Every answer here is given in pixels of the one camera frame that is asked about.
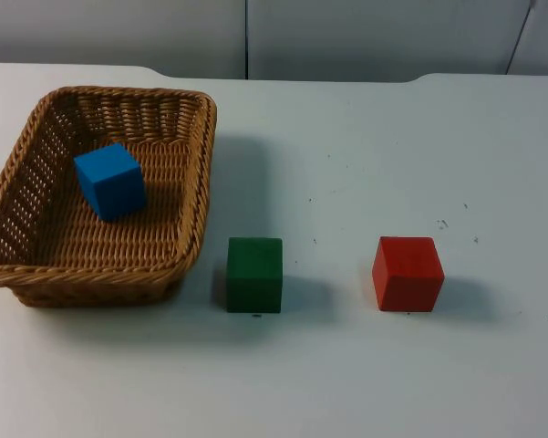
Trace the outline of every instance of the green cube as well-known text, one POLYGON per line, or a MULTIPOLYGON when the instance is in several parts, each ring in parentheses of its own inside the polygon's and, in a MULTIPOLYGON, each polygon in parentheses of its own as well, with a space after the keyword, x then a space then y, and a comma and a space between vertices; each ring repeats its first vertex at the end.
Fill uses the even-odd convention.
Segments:
POLYGON ((227 311, 280 313, 282 239, 231 237, 227 255, 227 311))

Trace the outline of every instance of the woven wicker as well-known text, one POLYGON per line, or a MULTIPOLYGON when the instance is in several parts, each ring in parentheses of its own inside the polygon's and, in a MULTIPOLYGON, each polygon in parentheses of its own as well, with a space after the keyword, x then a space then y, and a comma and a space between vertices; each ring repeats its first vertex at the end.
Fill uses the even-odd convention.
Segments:
POLYGON ((33 307, 171 295, 201 250, 216 112, 209 96, 172 89, 42 98, 0 174, 0 287, 33 307), (83 199, 73 157, 116 141, 140 163, 148 205, 107 224, 83 199))

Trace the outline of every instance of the basket rim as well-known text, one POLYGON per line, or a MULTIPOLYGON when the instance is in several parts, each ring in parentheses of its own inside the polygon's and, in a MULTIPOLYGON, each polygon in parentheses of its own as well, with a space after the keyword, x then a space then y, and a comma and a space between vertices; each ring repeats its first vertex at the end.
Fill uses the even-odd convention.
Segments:
POLYGON ((6 160, 5 167, 0 172, 0 204, 6 193, 6 189, 17 174, 24 158, 31 149, 38 127, 43 118, 57 99, 66 95, 91 95, 91 96, 130 96, 137 98, 179 96, 195 98, 200 107, 197 113, 202 113, 203 138, 201 140, 202 169, 197 172, 196 186, 198 190, 193 202, 198 205, 204 195, 206 198, 205 209, 193 208, 193 223, 187 239, 186 249, 174 258, 152 266, 101 266, 101 267, 64 267, 64 266, 37 266, 21 264, 0 264, 0 287, 19 287, 42 283, 104 283, 109 285, 136 285, 157 284, 168 282, 171 279, 182 276, 196 261, 204 235, 204 228, 209 207, 209 177, 211 173, 212 147, 217 121, 217 107, 214 100, 202 91, 185 89, 163 88, 130 88, 130 87, 100 87, 80 85, 62 87, 46 94, 38 101, 28 116, 25 127, 15 147, 6 160))

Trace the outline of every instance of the white table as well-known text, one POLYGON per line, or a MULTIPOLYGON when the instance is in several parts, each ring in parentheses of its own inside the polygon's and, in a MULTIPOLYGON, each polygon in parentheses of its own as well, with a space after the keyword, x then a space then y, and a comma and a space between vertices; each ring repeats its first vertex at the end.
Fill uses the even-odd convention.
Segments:
POLYGON ((548 78, 0 65, 0 170, 36 101, 75 84, 214 97, 209 225, 161 306, 37 310, 0 289, 0 437, 548 437, 548 78), (284 239, 281 315, 210 304, 232 235, 284 239), (433 313, 377 310, 380 235, 434 237, 433 313))

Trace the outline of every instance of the cube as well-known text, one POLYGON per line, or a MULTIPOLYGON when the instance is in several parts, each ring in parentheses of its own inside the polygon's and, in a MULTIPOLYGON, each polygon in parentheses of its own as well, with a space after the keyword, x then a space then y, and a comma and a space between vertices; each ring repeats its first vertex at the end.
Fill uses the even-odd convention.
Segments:
POLYGON ((381 237, 373 264, 379 309, 430 312, 444 271, 430 237, 381 237))
POLYGON ((99 218, 110 222, 146 205, 140 165, 115 143, 75 158, 79 185, 99 218))
POLYGON ((280 313, 283 276, 282 239, 230 238, 227 311, 280 313))

